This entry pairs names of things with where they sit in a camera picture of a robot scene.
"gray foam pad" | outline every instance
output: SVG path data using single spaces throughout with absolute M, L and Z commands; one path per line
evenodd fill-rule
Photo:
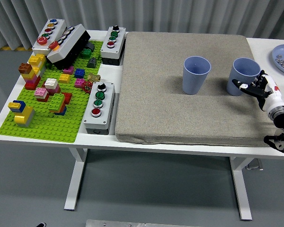
M 212 65 L 200 91 L 182 91 L 183 63 L 202 56 Z M 232 63 L 253 59 L 239 35 L 129 32 L 115 134 L 143 144 L 263 147 L 275 127 L 257 100 L 226 91 Z

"table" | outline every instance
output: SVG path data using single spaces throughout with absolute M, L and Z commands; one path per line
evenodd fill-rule
M 88 33 L 90 34 L 92 40 L 103 41 L 107 32 L 88 31 Z M 259 63 L 260 67 L 266 71 L 267 74 L 273 77 L 282 92 L 282 99 L 284 101 L 284 73 L 281 72 L 274 65 L 271 57 L 271 51 L 273 50 L 273 48 L 278 45 L 284 44 L 284 40 L 255 38 L 248 38 L 247 40 L 251 47 L 255 60 Z M 66 198 L 66 203 L 64 206 L 65 210 L 75 210 L 77 195 L 80 189 L 80 181 L 88 149 L 108 149 L 230 157 L 232 175 L 239 204 L 240 217 L 242 220 L 252 220 L 241 170 L 246 165 L 248 165 L 254 158 L 283 159 L 283 153 L 269 147 L 252 148 L 173 144 L 142 145 L 119 142 L 116 136 L 114 135 L 114 131 L 117 112 L 116 107 L 118 105 L 118 97 L 120 93 L 122 79 L 122 66 L 101 65 L 98 73 L 99 75 L 101 75 L 101 81 L 113 82 L 115 84 L 115 108 L 113 112 L 109 135 L 87 134 L 83 123 L 81 123 L 77 138 L 74 143 L 36 140 L 0 135 L 0 143 L 69 148 L 72 155 L 76 159 L 76 162 L 70 182 L 68 195 Z M 9 113 L 8 103 L 12 102 L 17 98 L 24 84 L 25 82 L 20 76 L 0 113 L 0 126 L 4 122 L 7 114 Z

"floor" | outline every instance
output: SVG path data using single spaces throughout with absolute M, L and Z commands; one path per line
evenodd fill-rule
M 0 111 L 27 51 L 0 51 Z M 0 227 L 84 227 L 87 219 L 199 227 L 284 227 L 284 160 L 244 170 L 241 221 L 226 157 L 90 150 L 75 211 L 64 211 L 75 159 L 65 148 L 0 144 Z

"table leg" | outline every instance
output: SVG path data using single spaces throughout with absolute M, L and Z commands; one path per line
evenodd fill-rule
M 74 171 L 72 172 L 71 183 L 68 189 L 65 210 L 75 210 L 77 203 L 77 196 L 80 189 L 80 183 L 82 178 L 82 173 L 84 169 L 85 159 L 87 155 L 87 149 L 82 148 L 69 148 L 71 154 L 76 159 Z
M 247 166 L 253 158 L 230 157 L 232 177 L 235 184 L 237 201 L 241 220 L 251 221 L 251 212 L 247 198 L 242 168 Z

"blue plastic cup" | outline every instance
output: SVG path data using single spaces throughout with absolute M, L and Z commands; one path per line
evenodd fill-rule
M 203 57 L 186 58 L 183 68 L 183 91 L 189 95 L 197 94 L 211 68 L 209 61 Z
M 249 58 L 238 58 L 232 64 L 231 73 L 227 82 L 227 92 L 232 96 L 240 96 L 243 94 L 232 82 L 233 79 L 238 81 L 251 84 L 256 76 L 259 75 L 261 71 L 260 66 L 254 60 Z

